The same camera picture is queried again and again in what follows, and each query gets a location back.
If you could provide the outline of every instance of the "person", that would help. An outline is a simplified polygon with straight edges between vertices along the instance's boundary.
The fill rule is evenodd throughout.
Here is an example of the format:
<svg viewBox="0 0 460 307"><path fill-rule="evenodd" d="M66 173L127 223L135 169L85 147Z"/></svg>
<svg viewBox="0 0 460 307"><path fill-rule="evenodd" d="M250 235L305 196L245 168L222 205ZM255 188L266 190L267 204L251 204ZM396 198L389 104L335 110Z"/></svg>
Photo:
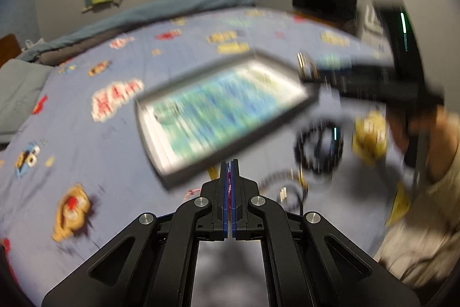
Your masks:
<svg viewBox="0 0 460 307"><path fill-rule="evenodd" d="M396 146L409 139L397 112L387 111ZM409 122L408 132L428 132L427 179L410 210L387 232L375 260L415 290L422 304L436 293L460 258L460 119L444 107Z"/></svg>

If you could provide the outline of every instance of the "green led light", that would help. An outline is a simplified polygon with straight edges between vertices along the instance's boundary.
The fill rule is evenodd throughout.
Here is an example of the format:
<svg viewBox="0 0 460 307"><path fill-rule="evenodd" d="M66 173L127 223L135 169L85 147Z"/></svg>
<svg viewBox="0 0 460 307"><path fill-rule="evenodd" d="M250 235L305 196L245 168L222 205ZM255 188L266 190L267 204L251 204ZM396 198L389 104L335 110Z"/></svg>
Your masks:
<svg viewBox="0 0 460 307"><path fill-rule="evenodd" d="M404 14L401 12L401 20L402 20L402 31L406 34L406 19L404 19Z"/></svg>

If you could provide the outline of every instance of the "person's sleeve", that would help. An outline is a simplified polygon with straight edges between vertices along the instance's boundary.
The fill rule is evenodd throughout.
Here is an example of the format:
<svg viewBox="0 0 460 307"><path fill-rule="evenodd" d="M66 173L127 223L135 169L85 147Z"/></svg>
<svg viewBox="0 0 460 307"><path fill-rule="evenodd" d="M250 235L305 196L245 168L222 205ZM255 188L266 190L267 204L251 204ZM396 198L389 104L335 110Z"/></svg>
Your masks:
<svg viewBox="0 0 460 307"><path fill-rule="evenodd" d="M457 124L460 135L460 122ZM446 175L431 186L427 193L438 206L452 228L457 228L460 223L460 144L457 146L454 161Z"/></svg>

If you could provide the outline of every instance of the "blue bed sheet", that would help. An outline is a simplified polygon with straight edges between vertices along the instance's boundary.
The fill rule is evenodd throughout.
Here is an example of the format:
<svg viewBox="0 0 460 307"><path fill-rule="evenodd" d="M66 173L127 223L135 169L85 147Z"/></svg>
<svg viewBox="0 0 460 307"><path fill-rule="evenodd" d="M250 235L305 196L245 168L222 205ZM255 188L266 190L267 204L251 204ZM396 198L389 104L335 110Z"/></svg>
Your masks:
<svg viewBox="0 0 460 307"><path fill-rule="evenodd" d="M50 289L137 215L173 212L189 189L210 180L204 171L178 188L164 189L144 152L133 99L247 49L266 50L292 65L299 51L323 63L354 56L392 64L325 25L285 12L238 8L146 26L56 67L34 114L0 153L0 238L8 244L11 270L33 303L40 305ZM296 168L297 132L312 119L335 119L345 134L343 160L330 183L315 185L321 178L307 176L312 186L306 209L322 213L372 254L396 191L394 178L351 151L354 118L372 109L372 103L341 101L324 92L318 105L233 157L239 159L241 175L255 181ZM399 168L400 155L390 146L391 163ZM84 221L80 229L56 227L63 217L78 220L75 212Z"/></svg>

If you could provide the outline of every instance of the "blue wall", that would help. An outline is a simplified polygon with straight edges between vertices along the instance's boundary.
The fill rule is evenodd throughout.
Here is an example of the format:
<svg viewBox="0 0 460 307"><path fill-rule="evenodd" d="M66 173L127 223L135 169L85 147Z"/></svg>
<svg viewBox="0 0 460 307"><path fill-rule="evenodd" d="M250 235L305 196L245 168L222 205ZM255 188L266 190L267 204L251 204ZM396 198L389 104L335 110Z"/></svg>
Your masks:
<svg viewBox="0 0 460 307"><path fill-rule="evenodd" d="M21 47L40 38L35 0L0 0L0 38L13 33Z"/></svg>

